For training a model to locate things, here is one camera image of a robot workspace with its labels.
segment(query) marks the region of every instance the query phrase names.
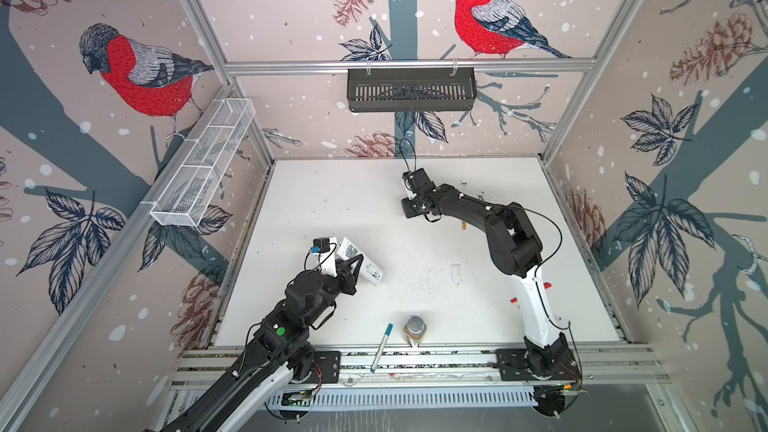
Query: white table surface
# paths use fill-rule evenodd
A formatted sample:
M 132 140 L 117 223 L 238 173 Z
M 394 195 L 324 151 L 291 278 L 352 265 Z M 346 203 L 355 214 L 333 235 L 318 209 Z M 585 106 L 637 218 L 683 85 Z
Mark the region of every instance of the white table surface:
M 618 340 L 534 158 L 419 158 L 418 167 L 436 185 L 447 183 L 491 203 L 516 201 L 552 218 L 564 235 L 561 250 L 540 272 L 552 283 L 552 311 L 572 322 L 576 341 Z M 463 230 L 454 217 L 435 224 L 406 219 L 400 206 L 405 170 L 402 160 L 278 161 L 216 345 L 242 346 L 248 327 L 285 297 L 312 239 L 328 236 L 347 236 L 379 264 L 383 280 L 375 287 L 360 278 L 356 295 L 339 296 L 336 314 L 310 331 L 313 344 L 378 344 L 390 322 L 389 343 L 404 344 L 400 331 L 412 314 L 427 325 L 424 344 L 522 342 L 511 279 L 491 262 L 485 233 L 471 225 Z M 558 233 L 545 219 L 529 216 L 547 257 Z M 461 265 L 459 285 L 451 264 Z

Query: jar lid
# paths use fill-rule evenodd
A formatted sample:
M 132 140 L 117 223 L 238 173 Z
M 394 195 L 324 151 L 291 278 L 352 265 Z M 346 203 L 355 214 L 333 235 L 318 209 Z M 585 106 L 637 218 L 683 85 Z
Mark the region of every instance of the jar lid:
M 410 334 L 419 335 L 424 333 L 424 321 L 418 315 L 414 315 L 406 323 L 406 329 Z

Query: black basket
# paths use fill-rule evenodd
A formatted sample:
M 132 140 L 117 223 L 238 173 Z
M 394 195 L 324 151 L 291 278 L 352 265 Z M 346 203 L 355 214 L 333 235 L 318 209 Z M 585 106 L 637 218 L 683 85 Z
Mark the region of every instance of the black basket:
M 374 68 L 349 71 L 350 110 L 467 111 L 478 95 L 474 68 Z

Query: bullfinch illustration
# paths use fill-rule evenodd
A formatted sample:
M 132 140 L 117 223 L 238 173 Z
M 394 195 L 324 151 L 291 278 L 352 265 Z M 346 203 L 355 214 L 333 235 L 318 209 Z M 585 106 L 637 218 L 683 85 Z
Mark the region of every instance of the bullfinch illustration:
M 101 72 L 131 108 L 152 117 L 173 117 L 174 129 L 165 138 L 166 145 L 173 137 L 184 137 L 176 131 L 176 113 L 192 101 L 197 79 L 214 69 L 165 47 L 136 42 L 103 23 L 83 33 L 80 53 L 88 73 Z
M 546 37 L 525 17 L 512 0 L 456 0 L 456 33 L 472 47 L 475 58 L 481 53 L 500 54 L 511 50 L 539 48 L 558 58 L 569 58 L 549 46 Z

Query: qr code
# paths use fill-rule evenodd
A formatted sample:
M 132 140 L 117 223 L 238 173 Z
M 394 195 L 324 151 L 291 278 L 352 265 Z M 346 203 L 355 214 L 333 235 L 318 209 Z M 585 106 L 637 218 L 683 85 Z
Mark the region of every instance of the qr code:
M 358 252 L 358 250 L 355 248 L 354 245 L 349 244 L 346 246 L 345 254 L 348 258 L 352 258 L 352 257 L 355 257 L 357 254 L 360 254 L 360 252 Z

